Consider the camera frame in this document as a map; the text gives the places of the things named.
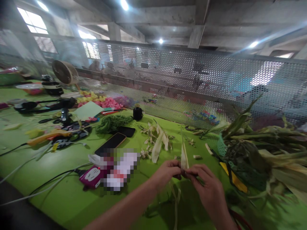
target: workbench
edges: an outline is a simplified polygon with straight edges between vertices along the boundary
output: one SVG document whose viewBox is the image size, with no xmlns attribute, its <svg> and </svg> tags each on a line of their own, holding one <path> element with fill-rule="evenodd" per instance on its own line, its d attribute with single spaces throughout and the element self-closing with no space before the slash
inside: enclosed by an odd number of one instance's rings
<svg viewBox="0 0 307 230">
<path fill-rule="evenodd" d="M 48 95 L 31 96 L 19 89 L 0 88 L 0 101 L 5 102 L 14 98 L 26 98 L 29 101 L 50 99 Z M 127 116 L 132 115 L 132 110 L 123 111 L 121 114 Z M 33 120 L 30 118 L 31 115 L 21 115 L 13 108 L 0 111 L 0 154 L 27 142 L 28 135 L 25 135 L 25 132 L 33 129 L 39 121 L 38 119 Z M 78 180 L 77 174 L 70 174 L 53 189 L 31 198 L 30 202 L 66 229 L 81 229 L 86 226 L 94 218 L 101 215 L 145 182 L 165 160 L 171 160 L 174 159 L 175 155 L 181 155 L 180 127 L 184 126 L 147 114 L 144 115 L 141 121 L 133 121 L 127 125 L 128 127 L 136 128 L 136 132 L 132 138 L 127 138 L 120 147 L 135 148 L 138 151 L 141 151 L 141 148 L 145 149 L 147 145 L 144 144 L 144 141 L 147 137 L 145 134 L 140 133 L 141 130 L 138 126 L 142 125 L 147 127 L 147 122 L 154 123 L 153 119 L 169 135 L 175 136 L 175 139 L 172 140 L 173 150 L 166 152 L 162 149 L 157 164 L 154 164 L 148 159 L 141 159 L 133 178 L 122 189 L 121 193 L 117 195 L 104 195 L 100 188 L 84 192 L 83 184 Z M 16 130 L 3 131 L 2 129 L 8 123 L 23 123 L 23 125 Z M 205 143 L 207 142 L 217 152 L 216 140 L 213 138 L 200 140 L 189 131 L 184 130 L 184 133 L 195 140 L 196 146 L 195 148 L 188 145 L 187 142 L 185 143 L 189 165 L 206 164 L 221 180 L 225 191 L 233 189 L 229 183 L 228 176 L 218 164 L 217 159 L 212 157 L 205 148 Z M 93 129 L 87 138 L 80 141 L 85 142 L 87 147 L 74 144 L 56 152 L 49 151 L 39 161 L 33 160 L 24 165 L 13 176 L 9 177 L 7 181 L 24 196 L 27 196 L 35 188 L 52 177 L 64 171 L 74 169 L 78 165 L 88 163 L 88 154 L 93 154 L 110 137 L 110 134 L 97 135 L 95 129 Z M 34 148 L 23 146 L 16 151 L 0 157 L 0 176 L 2 178 L 7 176 L 17 166 L 30 159 L 39 147 L 41 145 Z M 193 158 L 193 155 L 200 155 L 202 159 L 196 160 Z M 214 229 L 191 182 L 186 179 L 182 179 L 181 181 L 173 179 L 173 181 L 176 187 L 181 189 L 181 199 L 178 206 L 178 229 Z M 250 188 L 250 190 L 251 195 L 257 194 L 257 191 L 253 188 Z M 169 186 L 158 195 L 153 204 L 150 205 L 146 216 L 142 216 L 134 224 L 132 229 L 173 229 L 175 203 L 166 202 L 168 196 L 172 196 Z M 256 208 L 247 199 L 241 199 L 241 203 L 238 206 L 232 206 L 231 208 L 241 214 L 254 229 L 280 230 L 306 229 L 307 227 L 307 218 L 305 217 L 307 207 L 301 203 L 288 205 L 283 203 L 277 204 L 276 201 L 269 199 L 263 210 L 261 210 L 264 200 L 257 199 L 253 200 L 253 202 Z"/>
</svg>

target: metal mesh screen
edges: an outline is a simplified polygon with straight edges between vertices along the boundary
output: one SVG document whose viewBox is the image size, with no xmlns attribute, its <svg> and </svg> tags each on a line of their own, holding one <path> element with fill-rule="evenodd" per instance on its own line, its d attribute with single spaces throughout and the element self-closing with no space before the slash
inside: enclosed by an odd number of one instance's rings
<svg viewBox="0 0 307 230">
<path fill-rule="evenodd" d="M 49 64 L 54 59 L 72 63 L 82 89 L 104 91 L 130 108 L 139 103 L 152 115 L 209 128 L 221 120 L 233 121 L 232 105 L 244 109 L 263 94 L 251 112 L 255 125 L 272 124 L 283 113 L 297 125 L 307 121 L 307 62 L 303 60 L 44 34 L 35 37 L 51 39 L 52 51 L 41 48 L 43 56 Z M 46 65 L 41 72 L 52 71 Z"/>
</svg>

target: desk fan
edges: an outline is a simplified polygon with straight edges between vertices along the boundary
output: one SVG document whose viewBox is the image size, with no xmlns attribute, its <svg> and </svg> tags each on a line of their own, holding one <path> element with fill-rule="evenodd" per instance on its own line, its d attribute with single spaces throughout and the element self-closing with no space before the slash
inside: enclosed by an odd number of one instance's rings
<svg viewBox="0 0 307 230">
<path fill-rule="evenodd" d="M 68 62 L 55 60 L 52 62 L 52 70 L 55 76 L 66 85 L 75 84 L 78 91 L 80 87 L 78 86 L 79 76 L 74 68 L 74 66 Z"/>
</svg>

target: floor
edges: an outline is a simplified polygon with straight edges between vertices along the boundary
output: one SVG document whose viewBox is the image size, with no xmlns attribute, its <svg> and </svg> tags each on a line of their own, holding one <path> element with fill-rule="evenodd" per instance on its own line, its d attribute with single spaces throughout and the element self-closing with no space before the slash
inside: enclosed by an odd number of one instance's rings
<svg viewBox="0 0 307 230">
<path fill-rule="evenodd" d="M 0 185 L 0 204 L 22 197 L 23 195 L 9 183 L 4 182 Z M 0 207 L 0 224 L 5 230 L 63 229 L 26 200 Z"/>
</svg>

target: green thread bundle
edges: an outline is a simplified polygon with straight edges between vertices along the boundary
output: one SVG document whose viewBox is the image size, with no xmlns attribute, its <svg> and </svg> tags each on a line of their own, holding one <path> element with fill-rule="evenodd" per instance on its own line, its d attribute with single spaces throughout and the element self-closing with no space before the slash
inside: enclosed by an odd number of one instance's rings
<svg viewBox="0 0 307 230">
<path fill-rule="evenodd" d="M 97 133 L 109 133 L 117 130 L 120 126 L 133 121 L 132 116 L 111 115 L 101 119 L 101 124 L 96 127 Z"/>
</svg>

